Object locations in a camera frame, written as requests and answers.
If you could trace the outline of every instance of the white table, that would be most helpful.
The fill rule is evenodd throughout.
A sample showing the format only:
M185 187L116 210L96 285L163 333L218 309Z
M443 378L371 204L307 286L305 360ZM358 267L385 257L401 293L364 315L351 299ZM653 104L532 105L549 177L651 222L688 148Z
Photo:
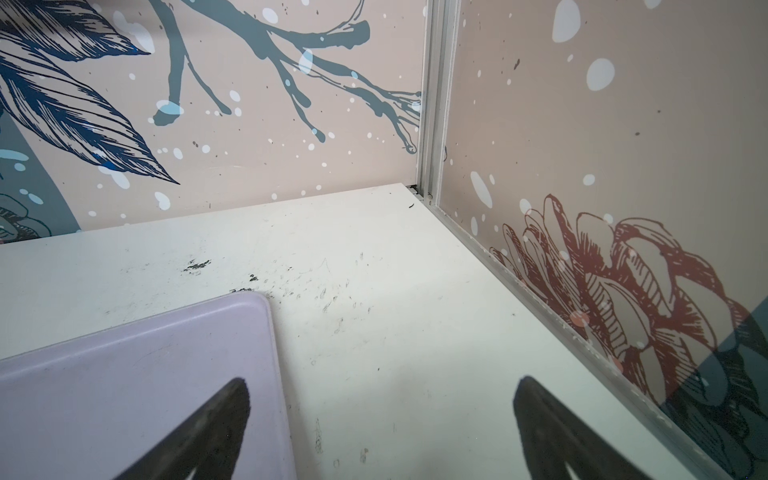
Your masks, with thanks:
M693 478L402 185L12 243L0 269L0 358L266 293L300 478L529 478L523 375L653 478Z

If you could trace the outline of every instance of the blue leaf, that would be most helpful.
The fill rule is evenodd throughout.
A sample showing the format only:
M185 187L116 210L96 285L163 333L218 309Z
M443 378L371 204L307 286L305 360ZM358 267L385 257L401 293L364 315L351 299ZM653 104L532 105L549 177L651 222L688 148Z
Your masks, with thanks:
M85 0L0 0L0 29L61 60L147 55Z
M0 31L0 104L48 143L94 165L177 183L102 96Z

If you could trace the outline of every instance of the floral wallpaper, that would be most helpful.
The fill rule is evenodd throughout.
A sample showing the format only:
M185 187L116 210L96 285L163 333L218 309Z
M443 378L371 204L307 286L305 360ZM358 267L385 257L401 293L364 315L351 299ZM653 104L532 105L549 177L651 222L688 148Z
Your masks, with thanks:
M0 0L0 242L414 183L424 25L405 0Z
M439 205L734 478L768 475L766 18L463 2Z

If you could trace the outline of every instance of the purple tray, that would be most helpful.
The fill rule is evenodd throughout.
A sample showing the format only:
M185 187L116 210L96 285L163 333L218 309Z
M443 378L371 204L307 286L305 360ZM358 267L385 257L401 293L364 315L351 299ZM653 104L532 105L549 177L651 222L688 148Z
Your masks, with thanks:
M0 478L111 480L234 377L234 479L294 480L270 306L232 293L0 361Z

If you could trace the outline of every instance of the metal corner post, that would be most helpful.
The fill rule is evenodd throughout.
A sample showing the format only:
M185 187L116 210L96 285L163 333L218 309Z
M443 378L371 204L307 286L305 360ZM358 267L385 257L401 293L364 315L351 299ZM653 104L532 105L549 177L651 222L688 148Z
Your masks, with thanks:
M416 184L419 193L433 203L440 196L460 7L461 0L427 2Z

